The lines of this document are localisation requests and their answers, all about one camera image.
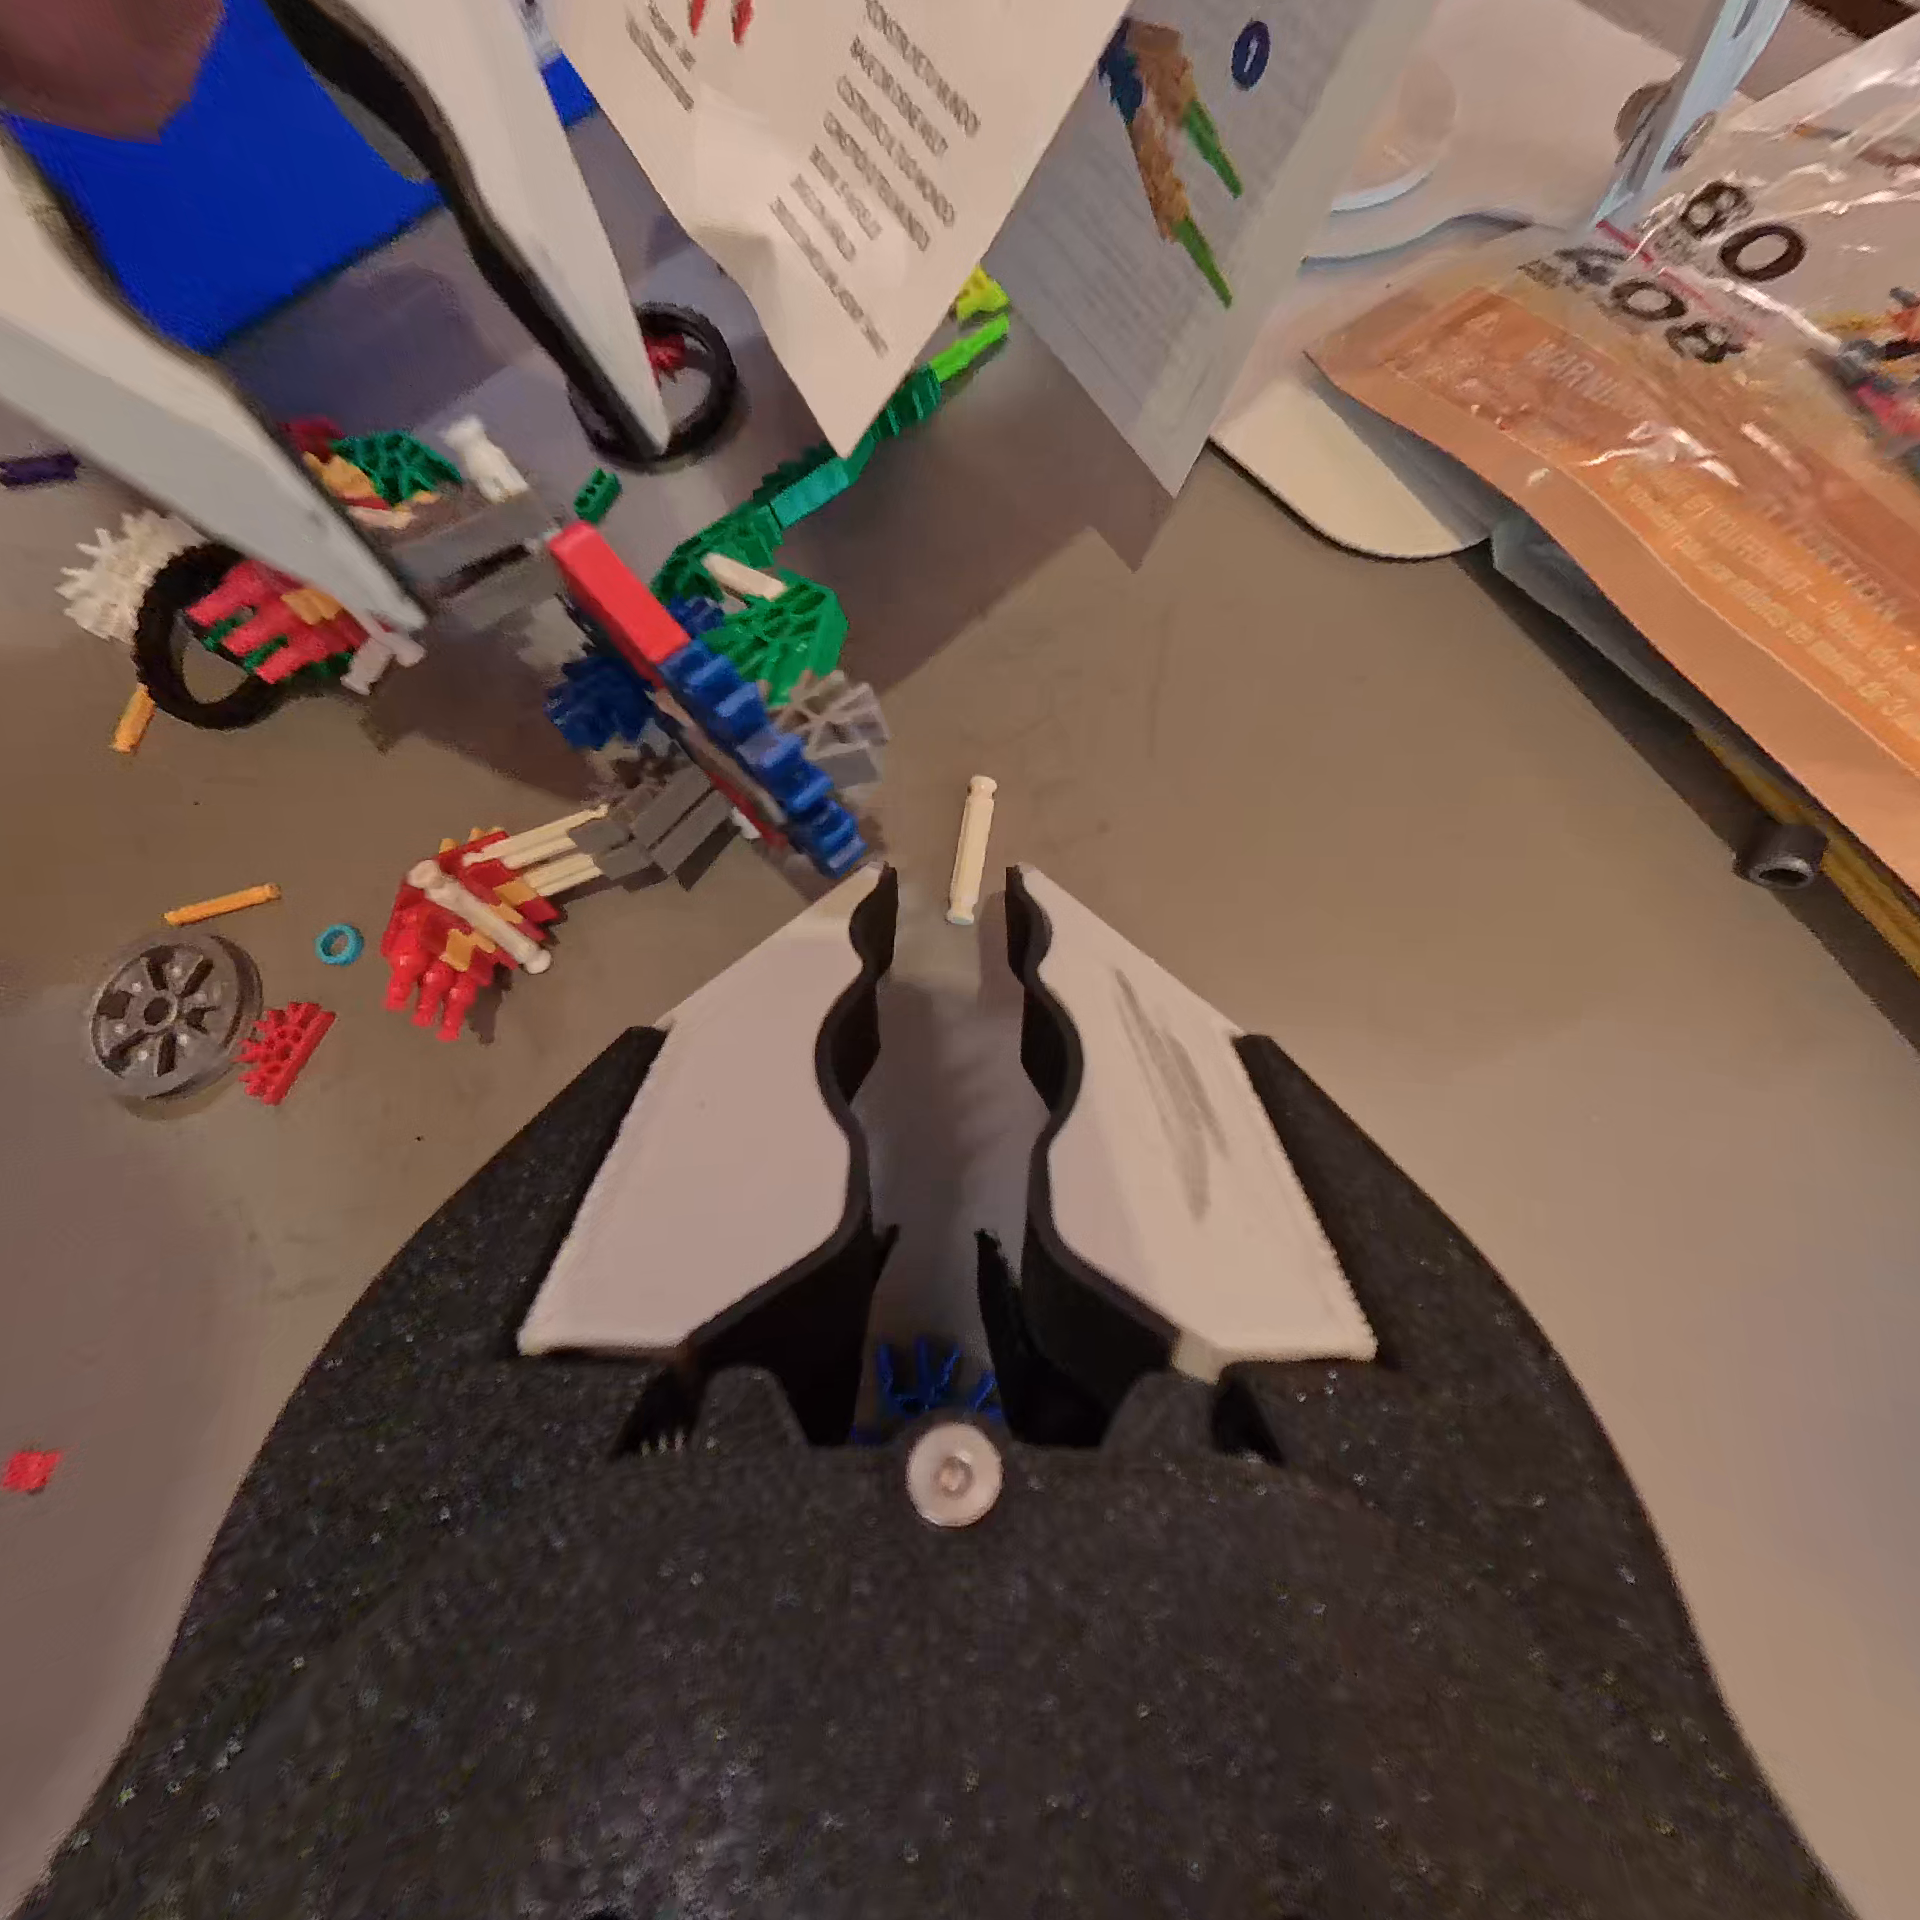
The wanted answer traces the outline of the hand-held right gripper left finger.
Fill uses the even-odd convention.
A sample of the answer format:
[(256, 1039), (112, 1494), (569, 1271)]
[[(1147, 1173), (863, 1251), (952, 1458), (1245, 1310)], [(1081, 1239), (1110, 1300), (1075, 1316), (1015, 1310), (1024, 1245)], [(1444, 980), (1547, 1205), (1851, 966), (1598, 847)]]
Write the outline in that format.
[(866, 865), (647, 1029), (651, 1063), (518, 1328), (523, 1360), (771, 1375), (852, 1434), (892, 1235), (855, 1093), (880, 1063), (900, 873)]

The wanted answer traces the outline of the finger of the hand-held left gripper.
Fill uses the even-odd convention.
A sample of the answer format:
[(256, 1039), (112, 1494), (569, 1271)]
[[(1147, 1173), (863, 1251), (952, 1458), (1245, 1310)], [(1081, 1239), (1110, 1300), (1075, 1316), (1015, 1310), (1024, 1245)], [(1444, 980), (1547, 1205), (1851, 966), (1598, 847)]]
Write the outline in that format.
[(153, 329), (5, 134), (5, 401), (82, 459), (393, 633), (425, 628), (393, 562), (225, 369)]
[(651, 460), (671, 411), (518, 3), (272, 3), (303, 66), (436, 184), (498, 300)]

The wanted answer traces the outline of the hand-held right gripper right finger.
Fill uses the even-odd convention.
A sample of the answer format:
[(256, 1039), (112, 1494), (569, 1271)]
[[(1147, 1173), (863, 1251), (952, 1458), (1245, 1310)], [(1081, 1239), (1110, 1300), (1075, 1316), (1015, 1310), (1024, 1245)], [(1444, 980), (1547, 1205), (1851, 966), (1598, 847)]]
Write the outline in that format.
[(1102, 1446), (1153, 1379), (1238, 1401), (1265, 1371), (1376, 1371), (1275, 1050), (1038, 865), (1008, 865), (1004, 937), (1043, 1105), (1019, 1251), (984, 1235), (976, 1262), (1008, 1436)]

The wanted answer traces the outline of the blue plastic bin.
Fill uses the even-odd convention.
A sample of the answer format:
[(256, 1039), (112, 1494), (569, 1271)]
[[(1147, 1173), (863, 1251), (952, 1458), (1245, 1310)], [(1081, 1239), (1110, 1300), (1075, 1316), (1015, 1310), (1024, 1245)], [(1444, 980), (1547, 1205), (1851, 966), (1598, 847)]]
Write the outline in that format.
[(404, 66), (351, 49), (348, 19), (225, 3), (190, 98), (152, 138), (5, 110), (5, 132), (76, 216), (132, 308), (220, 349), (427, 213), (449, 213), (485, 285), (531, 319), (526, 266), (477, 200), (449, 117)]

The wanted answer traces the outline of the black rubber tyre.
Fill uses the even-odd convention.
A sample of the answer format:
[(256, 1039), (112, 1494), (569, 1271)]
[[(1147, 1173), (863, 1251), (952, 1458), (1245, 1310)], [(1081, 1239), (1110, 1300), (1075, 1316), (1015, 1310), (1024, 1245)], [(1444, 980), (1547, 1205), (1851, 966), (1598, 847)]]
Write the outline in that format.
[(216, 596), (243, 565), (221, 542), (195, 542), (167, 558), (147, 586), (134, 632), (132, 660), (153, 710), (195, 731), (245, 731), (272, 718), (298, 686), (324, 686), (318, 663), (269, 683), (256, 656), (276, 643), (248, 642), (237, 654), (229, 636), (256, 617), (251, 603), (229, 615), (195, 617), (192, 609)]
[(700, 460), (717, 445), (726, 442), (731, 419), (740, 411), (741, 384), (731, 345), (726, 343), (722, 329), (684, 308), (684, 304), (636, 304), (636, 327), (675, 327), (687, 334), (689, 365), (681, 380), (658, 380), (659, 398), (671, 415), (671, 439), (663, 447), (647, 445), (643, 439), (620, 434), (612, 419), (603, 419), (593, 396), (586, 396), (575, 384), (569, 384), (569, 406), (588, 439), (588, 445), (603, 459), (612, 466), (655, 473), (659, 466), (675, 466)]

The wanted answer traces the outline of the blue snowflake connector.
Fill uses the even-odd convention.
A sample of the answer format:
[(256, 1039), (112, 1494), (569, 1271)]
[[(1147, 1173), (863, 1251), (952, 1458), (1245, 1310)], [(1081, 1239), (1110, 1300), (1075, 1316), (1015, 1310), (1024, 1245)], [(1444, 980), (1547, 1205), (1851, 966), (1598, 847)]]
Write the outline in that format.
[(963, 1350), (949, 1338), (880, 1342), (873, 1351), (873, 1412), (863, 1426), (852, 1426), (852, 1443), (885, 1446), (927, 1422), (1004, 1424), (993, 1369), (969, 1371)]

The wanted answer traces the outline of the white short rod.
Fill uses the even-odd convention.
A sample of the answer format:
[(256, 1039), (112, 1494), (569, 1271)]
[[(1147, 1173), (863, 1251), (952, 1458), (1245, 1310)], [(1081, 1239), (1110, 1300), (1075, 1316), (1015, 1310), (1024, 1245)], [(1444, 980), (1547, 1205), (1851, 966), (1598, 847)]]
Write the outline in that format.
[(974, 775), (956, 823), (953, 865), (949, 879), (949, 923), (976, 923), (980, 891), (986, 879), (989, 831), (996, 817), (996, 777)]

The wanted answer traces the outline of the colourful construction toy model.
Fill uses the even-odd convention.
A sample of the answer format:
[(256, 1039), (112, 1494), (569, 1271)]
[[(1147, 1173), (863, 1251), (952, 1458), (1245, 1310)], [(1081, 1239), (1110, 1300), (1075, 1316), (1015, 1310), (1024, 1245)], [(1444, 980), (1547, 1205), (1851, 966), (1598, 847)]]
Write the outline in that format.
[(730, 512), (687, 535), (643, 586), (603, 522), (555, 520), (523, 471), (469, 415), (441, 445), (343, 439), (290, 422), (290, 447), (348, 512), (412, 562), (441, 615), (481, 596), (510, 610), (555, 601), (582, 633), (547, 694), (547, 718), (580, 751), (636, 748), (666, 766), (658, 786), (553, 831), (473, 831), (412, 874), (380, 937), (388, 1008), (443, 1042), (502, 974), (549, 965), (560, 898), (588, 882), (681, 874), (720, 831), (771, 837), (824, 879), (870, 843), (852, 795), (880, 782), (885, 729), (870, 686), (847, 683), (847, 609), (782, 565), (805, 520), (839, 504), (877, 455), (931, 422), (1008, 338), (1008, 313), (959, 327), (914, 365), (851, 455), (817, 445), (768, 471)]

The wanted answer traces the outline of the person's left hand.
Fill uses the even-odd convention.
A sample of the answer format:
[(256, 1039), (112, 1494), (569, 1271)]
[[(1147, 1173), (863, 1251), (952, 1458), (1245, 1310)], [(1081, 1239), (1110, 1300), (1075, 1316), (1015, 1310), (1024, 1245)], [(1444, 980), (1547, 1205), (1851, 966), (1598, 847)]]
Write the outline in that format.
[(192, 98), (221, 3), (5, 3), (5, 110), (153, 141)]

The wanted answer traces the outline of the white snowflake connector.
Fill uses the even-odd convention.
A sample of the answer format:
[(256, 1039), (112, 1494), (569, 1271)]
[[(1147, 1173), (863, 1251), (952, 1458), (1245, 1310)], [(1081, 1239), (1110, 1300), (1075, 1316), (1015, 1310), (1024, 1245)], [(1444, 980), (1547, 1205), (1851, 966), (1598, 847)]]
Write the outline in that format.
[(82, 542), (82, 565), (63, 569), (66, 617), (89, 636), (132, 654), (158, 574), (201, 542), (204, 533), (171, 512), (126, 512), (118, 531), (97, 531), (92, 542)]

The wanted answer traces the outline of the printed instruction sheet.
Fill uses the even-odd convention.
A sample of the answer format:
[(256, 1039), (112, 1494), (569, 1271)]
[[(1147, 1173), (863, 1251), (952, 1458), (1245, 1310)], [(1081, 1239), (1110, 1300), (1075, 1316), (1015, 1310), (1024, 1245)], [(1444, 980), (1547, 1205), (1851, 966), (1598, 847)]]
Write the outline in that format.
[(914, 369), (1117, 19), (1121, 3), (549, 3), (835, 455)]

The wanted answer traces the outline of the grey pulley wheel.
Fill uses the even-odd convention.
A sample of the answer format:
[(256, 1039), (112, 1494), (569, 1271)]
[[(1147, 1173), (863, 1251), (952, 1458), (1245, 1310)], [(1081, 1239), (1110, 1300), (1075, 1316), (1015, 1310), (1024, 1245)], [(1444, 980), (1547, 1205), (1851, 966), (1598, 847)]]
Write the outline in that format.
[(145, 932), (86, 1007), (86, 1056), (122, 1102), (195, 1093), (229, 1075), (261, 1008), (245, 947), (192, 927)]

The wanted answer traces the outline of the printed white leaflet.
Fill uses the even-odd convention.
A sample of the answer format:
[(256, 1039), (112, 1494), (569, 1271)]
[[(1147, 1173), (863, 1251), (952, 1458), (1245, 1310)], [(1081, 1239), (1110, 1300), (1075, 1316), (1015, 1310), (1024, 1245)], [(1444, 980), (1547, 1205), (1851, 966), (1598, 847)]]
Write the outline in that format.
[(1166, 492), (1350, 184), (1433, 3), (1123, 3), (989, 250)]

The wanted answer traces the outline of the yellow rods with grey clip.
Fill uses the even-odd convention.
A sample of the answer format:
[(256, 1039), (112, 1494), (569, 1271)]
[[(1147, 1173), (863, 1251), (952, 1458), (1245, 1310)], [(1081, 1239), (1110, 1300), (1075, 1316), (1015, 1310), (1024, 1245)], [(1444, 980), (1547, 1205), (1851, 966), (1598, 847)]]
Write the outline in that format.
[(1737, 874), (1777, 894), (1829, 882), (1904, 969), (1916, 974), (1916, 891), (1765, 754), (1698, 726), (1691, 735), (1762, 809), (1762, 825), (1740, 847)]

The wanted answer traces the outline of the grey metal stand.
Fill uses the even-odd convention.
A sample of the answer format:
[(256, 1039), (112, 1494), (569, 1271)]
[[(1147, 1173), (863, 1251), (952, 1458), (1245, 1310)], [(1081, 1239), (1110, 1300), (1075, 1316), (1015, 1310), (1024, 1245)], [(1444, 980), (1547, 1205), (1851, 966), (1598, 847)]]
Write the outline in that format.
[(1620, 154), (1593, 205), (1593, 228), (1634, 216), (1703, 147), (1788, 14), (1791, 3), (1708, 3), (1676, 77), (1620, 109)]

